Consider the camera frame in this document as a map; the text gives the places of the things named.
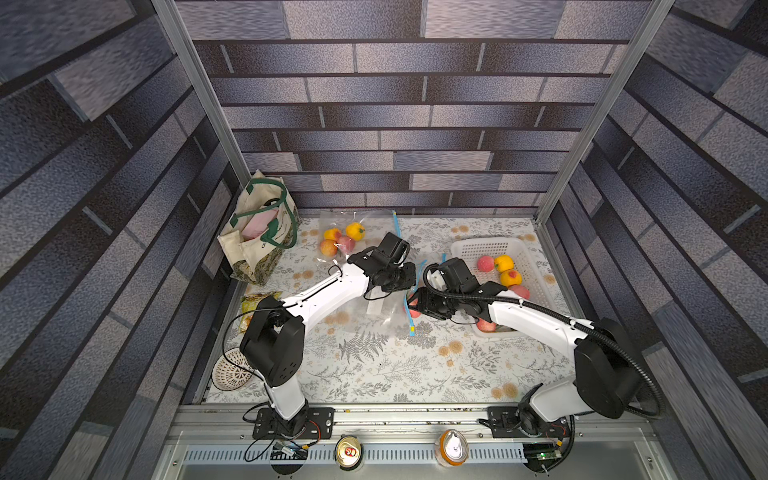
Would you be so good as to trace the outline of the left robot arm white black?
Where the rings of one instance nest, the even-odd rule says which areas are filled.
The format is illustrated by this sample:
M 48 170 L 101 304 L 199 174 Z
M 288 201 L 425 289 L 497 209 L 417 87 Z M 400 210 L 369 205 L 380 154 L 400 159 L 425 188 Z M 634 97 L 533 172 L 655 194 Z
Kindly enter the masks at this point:
M 406 291 L 416 284 L 416 267 L 407 260 L 410 244 L 393 233 L 334 265 L 315 286 L 287 297 L 267 297 L 252 313 L 239 345 L 247 365 L 265 386 L 269 406 L 285 421 L 304 414 L 308 402 L 297 372 L 306 334 L 326 316 L 350 301 L 380 289 L 385 294 Z

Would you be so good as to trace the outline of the yellow peach green leaf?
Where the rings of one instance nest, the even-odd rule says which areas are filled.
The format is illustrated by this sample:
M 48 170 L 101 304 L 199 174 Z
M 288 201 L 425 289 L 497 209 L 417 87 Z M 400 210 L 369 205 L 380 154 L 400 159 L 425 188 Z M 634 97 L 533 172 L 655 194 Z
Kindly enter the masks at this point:
M 345 228 L 346 236 L 355 242 L 363 240 L 365 238 L 365 232 L 365 227 L 359 222 L 351 223 Z

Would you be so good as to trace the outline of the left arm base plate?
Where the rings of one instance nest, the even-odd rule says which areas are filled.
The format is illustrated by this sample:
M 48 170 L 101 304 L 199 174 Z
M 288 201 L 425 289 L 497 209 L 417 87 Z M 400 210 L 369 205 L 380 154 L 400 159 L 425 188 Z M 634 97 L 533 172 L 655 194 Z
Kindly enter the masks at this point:
M 305 406 L 294 418 L 286 420 L 274 409 L 264 407 L 253 420 L 252 437 L 254 440 L 327 440 L 332 436 L 335 413 L 330 407 Z

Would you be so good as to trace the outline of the yellow wrinkled peach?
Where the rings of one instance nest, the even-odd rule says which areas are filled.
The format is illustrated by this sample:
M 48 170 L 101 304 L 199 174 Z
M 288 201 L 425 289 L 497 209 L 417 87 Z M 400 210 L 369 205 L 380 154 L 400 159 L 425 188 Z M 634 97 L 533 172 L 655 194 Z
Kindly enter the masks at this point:
M 333 258 L 338 253 L 338 247 L 334 240 L 324 239 L 319 244 L 319 252 L 327 258 Z

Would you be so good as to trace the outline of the yellow peach top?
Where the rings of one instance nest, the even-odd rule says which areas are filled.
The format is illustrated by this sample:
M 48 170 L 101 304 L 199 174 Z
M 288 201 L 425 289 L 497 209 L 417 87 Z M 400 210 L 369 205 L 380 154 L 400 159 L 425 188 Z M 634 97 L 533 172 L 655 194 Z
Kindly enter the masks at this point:
M 495 269 L 499 273 L 515 269 L 515 262 L 509 255 L 501 255 L 494 258 Z

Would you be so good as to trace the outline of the yellow peach red blush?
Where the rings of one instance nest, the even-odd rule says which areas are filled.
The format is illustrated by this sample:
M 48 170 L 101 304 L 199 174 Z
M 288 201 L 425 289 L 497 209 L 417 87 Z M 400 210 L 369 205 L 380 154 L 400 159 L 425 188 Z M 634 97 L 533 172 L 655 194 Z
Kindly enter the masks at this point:
M 512 285 L 522 284 L 522 275 L 516 270 L 500 273 L 499 282 L 506 288 Z

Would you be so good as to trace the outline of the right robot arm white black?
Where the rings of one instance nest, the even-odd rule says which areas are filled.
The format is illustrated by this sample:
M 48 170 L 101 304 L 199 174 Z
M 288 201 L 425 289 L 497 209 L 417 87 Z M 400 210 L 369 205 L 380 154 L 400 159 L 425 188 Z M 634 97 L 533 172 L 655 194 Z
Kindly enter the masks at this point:
M 549 423 L 585 413 L 610 419 L 624 413 L 649 420 L 663 415 L 661 388 L 617 322 L 564 315 L 499 283 L 481 284 L 459 258 L 427 266 L 422 282 L 417 290 L 422 313 L 449 320 L 462 312 L 476 321 L 508 327 L 571 363 L 571 376 L 535 386 L 518 402 L 519 424 Z

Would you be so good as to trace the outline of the pink peach with leaf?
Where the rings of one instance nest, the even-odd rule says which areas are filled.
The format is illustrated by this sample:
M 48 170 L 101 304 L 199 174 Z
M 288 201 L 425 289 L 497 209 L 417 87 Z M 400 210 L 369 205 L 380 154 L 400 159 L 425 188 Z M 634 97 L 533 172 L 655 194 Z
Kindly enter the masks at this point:
M 344 255 L 350 255 L 355 249 L 356 241 L 349 236 L 343 235 L 339 243 L 336 245 Z

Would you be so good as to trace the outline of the clear zip-top bag blue zipper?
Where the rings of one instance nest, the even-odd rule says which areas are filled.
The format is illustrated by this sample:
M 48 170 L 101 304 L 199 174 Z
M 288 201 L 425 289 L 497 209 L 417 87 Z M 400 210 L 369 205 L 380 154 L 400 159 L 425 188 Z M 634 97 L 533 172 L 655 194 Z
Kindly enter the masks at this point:
M 409 247 L 397 214 L 388 210 L 328 210 L 320 214 L 319 260 L 334 282 L 366 292 L 394 291 Z

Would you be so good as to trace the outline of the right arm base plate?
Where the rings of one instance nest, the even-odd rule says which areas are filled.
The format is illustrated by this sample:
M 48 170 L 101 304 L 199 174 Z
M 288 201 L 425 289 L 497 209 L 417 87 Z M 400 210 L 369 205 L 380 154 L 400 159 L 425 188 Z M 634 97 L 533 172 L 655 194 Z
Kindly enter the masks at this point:
M 572 433 L 566 417 L 547 422 L 527 408 L 519 413 L 516 405 L 488 407 L 486 424 L 494 438 L 563 440 Z

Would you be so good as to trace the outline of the white plastic mesh basket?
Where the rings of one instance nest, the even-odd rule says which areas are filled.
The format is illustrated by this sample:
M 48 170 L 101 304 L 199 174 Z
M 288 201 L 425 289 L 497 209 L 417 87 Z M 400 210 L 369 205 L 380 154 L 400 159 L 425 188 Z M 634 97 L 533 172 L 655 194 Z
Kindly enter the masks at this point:
M 450 247 L 451 256 L 462 259 L 480 284 L 501 284 L 524 299 L 551 308 L 554 296 L 534 252 L 523 240 L 511 237 L 459 240 Z

